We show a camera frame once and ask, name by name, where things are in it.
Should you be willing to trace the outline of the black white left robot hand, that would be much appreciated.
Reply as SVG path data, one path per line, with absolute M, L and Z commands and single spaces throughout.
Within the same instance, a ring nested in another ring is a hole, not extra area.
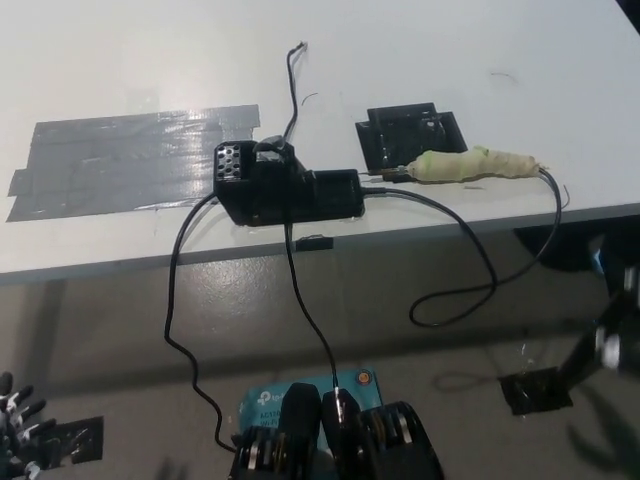
M 47 405 L 40 399 L 24 405 L 33 394 L 34 387 L 27 385 L 14 389 L 14 376 L 9 371 L 1 373 L 1 478 L 38 479 L 42 467 L 38 460 L 22 455 L 38 446 L 39 439 L 57 426 L 50 418 L 30 424 L 29 420 Z

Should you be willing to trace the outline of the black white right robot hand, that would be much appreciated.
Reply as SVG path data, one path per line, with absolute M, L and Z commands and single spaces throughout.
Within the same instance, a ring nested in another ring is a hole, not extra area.
M 639 268 L 627 267 L 600 316 L 595 355 L 605 369 L 639 378 Z

